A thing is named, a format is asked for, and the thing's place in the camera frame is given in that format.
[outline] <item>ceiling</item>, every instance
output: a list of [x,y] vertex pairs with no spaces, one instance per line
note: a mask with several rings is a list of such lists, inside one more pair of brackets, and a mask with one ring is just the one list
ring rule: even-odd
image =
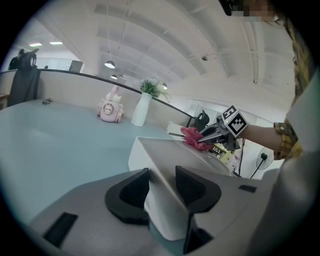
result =
[[[173,96],[248,112],[257,104],[288,110],[294,96],[285,29],[226,16],[218,0],[53,0],[35,18],[104,78],[157,77]],[[36,35],[49,37],[40,28]]]
[[14,45],[19,49],[22,48],[28,51],[33,51],[35,47],[31,47],[30,44],[41,43],[42,46],[36,47],[39,48],[37,56],[42,55],[42,53],[44,52],[70,52],[68,48],[63,44],[50,44],[50,42],[55,41],[59,42],[60,40],[59,38],[55,37],[52,33],[50,33],[37,19],[31,17],[22,29],[22,31],[17,36]]

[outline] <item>desk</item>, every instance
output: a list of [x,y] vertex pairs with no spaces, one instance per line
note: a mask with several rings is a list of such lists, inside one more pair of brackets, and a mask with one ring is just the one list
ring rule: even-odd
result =
[[108,123],[94,109],[58,102],[1,110],[1,185],[16,217],[28,224],[71,189],[128,172],[137,136],[172,138],[160,127]]

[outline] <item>sleeve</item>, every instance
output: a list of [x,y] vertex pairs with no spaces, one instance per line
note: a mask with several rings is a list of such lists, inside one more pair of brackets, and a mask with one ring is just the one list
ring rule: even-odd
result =
[[274,151],[274,160],[285,159],[291,152],[298,138],[289,124],[288,120],[284,122],[275,122],[273,124],[277,134],[281,135],[281,151]]

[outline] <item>pink cloth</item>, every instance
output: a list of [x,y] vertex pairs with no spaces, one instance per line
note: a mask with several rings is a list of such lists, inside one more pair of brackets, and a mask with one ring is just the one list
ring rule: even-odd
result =
[[196,150],[209,150],[213,147],[212,145],[207,145],[204,142],[197,142],[197,140],[203,138],[204,136],[197,131],[196,127],[181,127],[181,132],[185,135],[183,137],[185,142],[191,146],[194,146]]

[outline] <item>black rubber pad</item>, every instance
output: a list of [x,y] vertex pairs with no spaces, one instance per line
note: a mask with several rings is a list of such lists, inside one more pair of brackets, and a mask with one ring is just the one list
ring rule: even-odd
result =
[[241,185],[239,189],[250,192],[250,193],[254,193],[257,190],[255,186],[250,186],[250,185]]
[[191,215],[209,211],[222,194],[218,184],[179,165],[175,167],[175,185]]
[[149,192],[148,168],[124,179],[108,189],[104,202],[108,210],[127,224],[148,225],[149,215],[144,210]]
[[64,212],[46,231],[43,238],[56,247],[60,247],[70,229],[77,220],[78,215]]
[[202,228],[198,228],[194,217],[190,217],[188,230],[183,246],[183,254],[188,254],[214,239]]

